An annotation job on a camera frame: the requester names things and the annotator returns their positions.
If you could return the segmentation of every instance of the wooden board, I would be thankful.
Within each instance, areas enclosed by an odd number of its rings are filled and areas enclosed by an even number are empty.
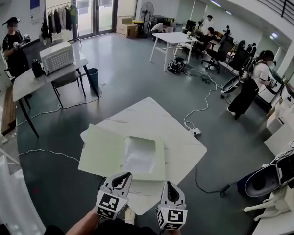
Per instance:
[[[13,102],[13,85],[7,88],[4,98],[1,132],[6,135],[16,126],[15,103]]]

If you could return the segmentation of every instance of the black kettle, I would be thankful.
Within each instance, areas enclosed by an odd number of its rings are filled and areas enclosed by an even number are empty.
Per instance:
[[[32,70],[33,70],[35,77],[40,77],[44,73],[44,71],[41,68],[41,65],[37,59],[33,60],[31,66],[32,66]]]

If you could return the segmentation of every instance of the ceiling light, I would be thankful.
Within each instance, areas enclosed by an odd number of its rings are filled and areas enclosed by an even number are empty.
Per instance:
[[[212,2],[213,4],[215,4],[216,6],[218,6],[218,7],[221,7],[221,5],[220,4],[218,4],[218,3],[216,3],[215,1],[213,1],[213,0],[210,0],[210,2]]]

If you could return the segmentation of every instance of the gray floor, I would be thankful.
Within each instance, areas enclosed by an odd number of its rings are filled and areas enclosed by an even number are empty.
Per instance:
[[[82,52],[89,60],[88,68],[99,69],[99,81],[106,82],[100,102],[40,115],[33,123],[40,134],[37,139],[27,123],[18,128],[19,152],[45,149],[62,152],[79,159],[83,146],[80,133],[89,123],[97,124],[119,111],[151,96],[177,121],[183,124],[187,113],[205,107],[205,97],[213,85],[200,77],[188,77],[163,72],[164,55],[156,52],[149,62],[153,42],[149,39],[126,39],[117,34],[84,40]],[[200,60],[192,59],[195,69],[204,71]],[[209,74],[219,84],[231,75]],[[86,101],[95,99],[84,78]],[[64,106],[84,102],[77,83],[59,89]],[[206,190],[218,190],[269,162],[273,155],[265,147],[265,113],[253,104],[245,115],[235,121],[220,98],[220,91],[208,98],[209,109],[194,113],[189,120],[202,134],[198,137],[208,151],[198,163],[198,183]],[[57,108],[58,102],[51,85],[33,94],[31,116]],[[24,116],[18,108],[17,120]],[[99,176],[77,169],[78,162],[51,153],[36,152],[21,156],[26,184],[45,225],[54,224],[67,231],[83,217],[96,202]],[[192,170],[179,184],[188,204],[188,218],[183,234],[246,235],[253,226],[255,212],[243,208],[260,203],[261,199],[240,196],[231,187],[225,198],[205,194],[194,181]],[[138,216],[136,224],[150,226],[159,232],[154,208]]]

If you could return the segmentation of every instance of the face mask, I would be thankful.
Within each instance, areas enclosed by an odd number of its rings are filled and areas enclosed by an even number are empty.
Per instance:
[[[273,61],[267,61],[267,65],[268,65],[269,67],[272,67],[272,66],[273,66]]]

